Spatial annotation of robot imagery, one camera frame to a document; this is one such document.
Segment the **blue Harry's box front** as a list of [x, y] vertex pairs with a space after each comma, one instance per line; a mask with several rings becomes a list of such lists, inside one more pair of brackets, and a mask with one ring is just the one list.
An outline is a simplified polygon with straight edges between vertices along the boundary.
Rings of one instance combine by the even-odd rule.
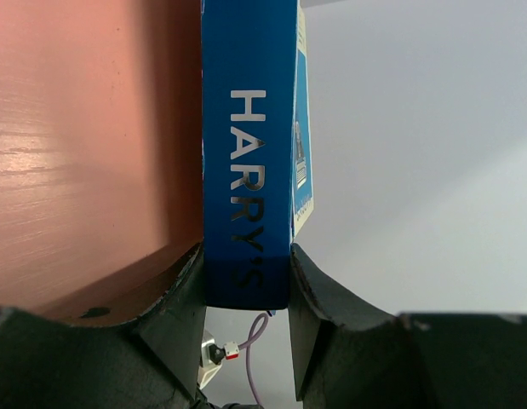
[[278, 310], [289, 301], [298, 4], [202, 7], [206, 303]]

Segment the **blue Harry's razor box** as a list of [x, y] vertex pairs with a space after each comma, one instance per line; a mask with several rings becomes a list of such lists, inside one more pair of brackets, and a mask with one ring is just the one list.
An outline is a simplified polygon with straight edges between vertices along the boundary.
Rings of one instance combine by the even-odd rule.
[[300, 232], [314, 208], [312, 147], [307, 73], [306, 18], [301, 3], [297, 6], [295, 116], [292, 127], [292, 238]]

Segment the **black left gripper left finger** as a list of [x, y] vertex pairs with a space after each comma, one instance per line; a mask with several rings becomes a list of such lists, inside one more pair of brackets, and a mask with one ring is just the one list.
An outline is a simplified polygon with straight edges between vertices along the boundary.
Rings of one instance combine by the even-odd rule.
[[0, 408], [194, 408], [205, 310], [203, 250], [169, 268], [175, 282], [116, 325], [47, 320], [0, 306]]

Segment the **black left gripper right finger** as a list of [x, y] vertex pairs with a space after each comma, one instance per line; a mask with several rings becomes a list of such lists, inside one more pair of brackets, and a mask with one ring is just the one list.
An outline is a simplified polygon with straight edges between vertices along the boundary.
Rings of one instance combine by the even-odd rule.
[[306, 408], [527, 408], [526, 314], [388, 314], [291, 255], [295, 397]]

